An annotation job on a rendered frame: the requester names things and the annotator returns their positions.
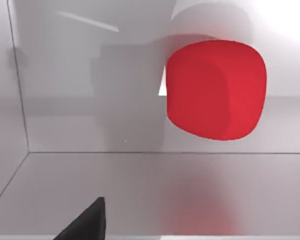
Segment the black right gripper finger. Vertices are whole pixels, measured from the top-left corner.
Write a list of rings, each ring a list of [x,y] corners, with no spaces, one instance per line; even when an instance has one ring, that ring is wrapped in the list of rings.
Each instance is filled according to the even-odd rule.
[[[98,197],[53,240],[105,240],[106,202]]]

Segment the red rounded block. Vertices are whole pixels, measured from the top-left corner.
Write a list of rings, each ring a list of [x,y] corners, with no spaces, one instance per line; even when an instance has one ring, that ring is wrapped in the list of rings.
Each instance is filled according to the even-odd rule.
[[[166,113],[179,129],[218,141],[249,135],[261,118],[267,68],[253,47],[208,40],[175,51],[166,66]]]

